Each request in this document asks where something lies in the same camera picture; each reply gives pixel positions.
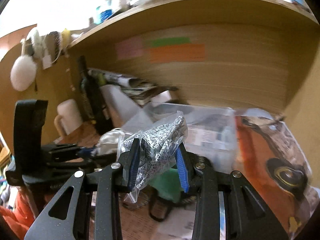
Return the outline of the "green knitted cloth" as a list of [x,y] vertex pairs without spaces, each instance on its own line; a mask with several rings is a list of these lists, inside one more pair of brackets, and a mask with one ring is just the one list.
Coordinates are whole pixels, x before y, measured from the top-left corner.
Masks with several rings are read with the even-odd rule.
[[155,176],[149,181],[149,185],[157,190],[157,194],[164,200],[178,203],[181,199],[181,188],[178,171],[171,168],[164,173]]

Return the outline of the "white cloth pouch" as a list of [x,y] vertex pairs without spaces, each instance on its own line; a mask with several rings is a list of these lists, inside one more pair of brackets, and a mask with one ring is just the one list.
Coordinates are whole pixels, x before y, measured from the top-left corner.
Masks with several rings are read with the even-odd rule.
[[99,157],[109,154],[117,154],[119,143],[127,139],[131,134],[132,133],[121,128],[114,128],[103,134],[94,147],[95,155]]

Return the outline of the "beige ceramic mug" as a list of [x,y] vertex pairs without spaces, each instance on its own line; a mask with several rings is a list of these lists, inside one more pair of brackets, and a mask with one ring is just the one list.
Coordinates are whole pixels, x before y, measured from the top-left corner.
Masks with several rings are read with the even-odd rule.
[[54,119],[54,126],[60,137],[78,129],[83,123],[80,111],[74,99],[68,99],[57,106],[57,116]]

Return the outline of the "orange magazine in plastic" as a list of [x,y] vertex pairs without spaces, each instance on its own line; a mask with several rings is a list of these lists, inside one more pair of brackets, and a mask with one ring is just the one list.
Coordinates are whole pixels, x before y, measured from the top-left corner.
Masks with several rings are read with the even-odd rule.
[[257,108],[236,111],[236,168],[270,207],[289,239],[303,230],[318,205],[312,170],[281,116]]

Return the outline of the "clear plastic storage box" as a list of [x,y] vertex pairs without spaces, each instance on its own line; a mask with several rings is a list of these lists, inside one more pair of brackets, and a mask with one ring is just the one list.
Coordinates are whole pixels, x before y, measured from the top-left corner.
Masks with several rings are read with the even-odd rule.
[[182,112],[188,126],[185,149],[206,157],[216,171],[230,173],[238,151],[235,115],[231,108],[148,103],[122,129],[135,133],[153,124],[159,125],[177,112]]

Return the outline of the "dark wine bottle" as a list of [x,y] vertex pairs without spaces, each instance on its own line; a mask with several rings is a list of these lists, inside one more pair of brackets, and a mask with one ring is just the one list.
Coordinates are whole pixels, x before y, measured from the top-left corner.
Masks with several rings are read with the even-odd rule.
[[80,56],[77,63],[81,74],[80,92],[85,112],[97,133],[103,135],[114,129],[105,99],[95,78],[88,73],[85,57]]

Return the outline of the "white fluffy pom-pom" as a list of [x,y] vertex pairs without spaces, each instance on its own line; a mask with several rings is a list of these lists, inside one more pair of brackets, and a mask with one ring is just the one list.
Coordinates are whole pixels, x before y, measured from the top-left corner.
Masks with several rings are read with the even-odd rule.
[[31,56],[19,56],[10,73],[13,89],[19,92],[26,90],[35,81],[36,72],[37,65]]

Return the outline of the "stack of newspapers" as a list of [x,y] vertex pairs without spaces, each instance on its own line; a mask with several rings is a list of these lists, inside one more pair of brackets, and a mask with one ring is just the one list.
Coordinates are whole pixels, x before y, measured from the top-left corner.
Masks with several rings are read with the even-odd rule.
[[149,102],[179,102],[178,88],[160,86],[148,80],[132,75],[120,74],[89,68],[89,74],[96,78],[98,84],[114,85],[136,104],[144,106]]

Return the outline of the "pink sticky note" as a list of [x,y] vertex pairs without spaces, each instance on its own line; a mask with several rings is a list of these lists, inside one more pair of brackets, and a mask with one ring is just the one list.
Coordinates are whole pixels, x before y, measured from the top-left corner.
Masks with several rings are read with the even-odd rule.
[[135,36],[115,44],[117,60],[129,60],[144,54],[143,40]]

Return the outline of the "orange sticky note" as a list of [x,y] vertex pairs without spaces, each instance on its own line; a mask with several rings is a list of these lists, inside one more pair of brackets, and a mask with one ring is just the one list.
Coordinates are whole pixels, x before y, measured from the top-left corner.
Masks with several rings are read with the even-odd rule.
[[205,59],[204,44],[178,44],[150,48],[151,63],[201,62]]

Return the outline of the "blue liquid glass bottle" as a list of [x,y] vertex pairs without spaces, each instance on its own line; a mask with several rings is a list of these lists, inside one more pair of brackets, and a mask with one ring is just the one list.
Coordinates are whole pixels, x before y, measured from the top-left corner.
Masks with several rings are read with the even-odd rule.
[[99,8],[99,20],[103,23],[113,14],[112,0],[103,0]]

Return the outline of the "green sticky note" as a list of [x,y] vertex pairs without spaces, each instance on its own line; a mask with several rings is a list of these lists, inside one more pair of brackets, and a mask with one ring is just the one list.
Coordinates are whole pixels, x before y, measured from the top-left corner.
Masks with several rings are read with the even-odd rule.
[[180,44],[188,44],[191,43],[190,38],[188,37],[165,37],[165,38],[157,38],[154,40],[148,41],[148,46],[151,48],[163,47],[163,46],[173,46]]

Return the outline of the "wooden shelf board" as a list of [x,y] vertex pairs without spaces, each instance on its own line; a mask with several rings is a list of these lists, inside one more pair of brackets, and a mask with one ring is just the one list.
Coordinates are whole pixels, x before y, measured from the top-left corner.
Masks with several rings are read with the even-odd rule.
[[315,16],[282,0],[153,0],[106,20],[69,46],[80,49],[149,31],[216,23],[280,30],[319,28]]

